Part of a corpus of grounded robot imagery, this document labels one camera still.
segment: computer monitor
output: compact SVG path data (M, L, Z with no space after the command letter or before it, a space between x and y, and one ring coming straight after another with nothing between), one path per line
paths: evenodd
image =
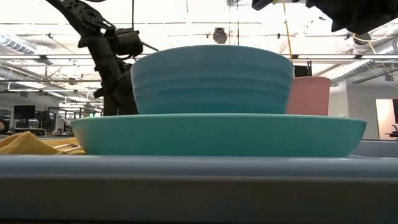
M15 105L14 119L34 119L35 105Z

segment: yellow cloth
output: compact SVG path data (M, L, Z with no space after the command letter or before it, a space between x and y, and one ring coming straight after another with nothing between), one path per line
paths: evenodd
M68 148L55 149L64 144L78 144L75 138L61 140L40 140L30 132L14 134L0 141L0 154L18 155L54 155L67 154ZM83 150L73 151L70 154L85 154Z

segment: pink container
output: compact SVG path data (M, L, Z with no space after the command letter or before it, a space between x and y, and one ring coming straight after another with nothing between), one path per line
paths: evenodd
M328 116L329 92L328 78L294 78L286 113Z

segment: turquoise dish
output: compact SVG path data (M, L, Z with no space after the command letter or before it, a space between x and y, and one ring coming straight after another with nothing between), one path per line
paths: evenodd
M282 55L233 45L179 47L131 67L139 114L284 114L294 66Z
M287 114L162 114L72 121L94 155L347 157L366 122Z

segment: ceiling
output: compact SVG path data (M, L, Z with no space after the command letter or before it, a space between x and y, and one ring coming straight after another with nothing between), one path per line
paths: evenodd
M294 54L347 54L354 47L359 53L369 51L367 45L353 45L346 40L347 31L330 32L331 20L317 8L308 9L304 4L287 4L284 16L282 4L269 5L261 11L251 8L249 0L242 0L239 7L229 7L227 0L135 0L134 28L146 43L165 50L187 45L216 44L212 38L215 28L222 27L229 35L227 43L271 50L288 54L285 18L289 25ZM107 0L91 3L104 18L119 28L131 27L131 0ZM396 34L396 22L371 32L375 46L390 40ZM80 36L68 21L45 0L8 0L0 8L0 34L32 44L37 54L89 54L79 49ZM144 49L145 54L154 51ZM0 54L18 52L0 46ZM99 79L91 59L53 60L48 66L33 60L9 60L41 75L54 79ZM336 66L336 63L314 64L317 75ZM79 83L64 88L98 88L100 83Z

